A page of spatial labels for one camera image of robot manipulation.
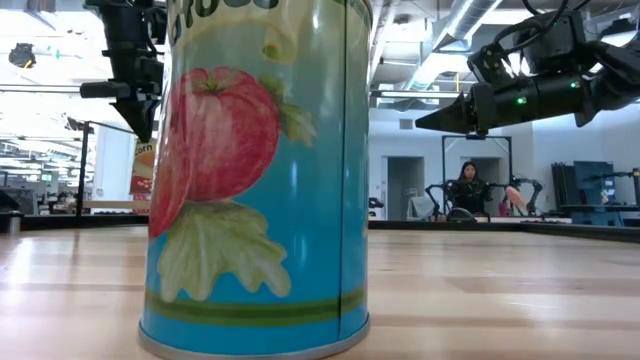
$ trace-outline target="tin can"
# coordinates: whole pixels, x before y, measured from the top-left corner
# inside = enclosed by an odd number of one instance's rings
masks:
[[[365,0],[168,0],[141,343],[319,358],[368,329]]]

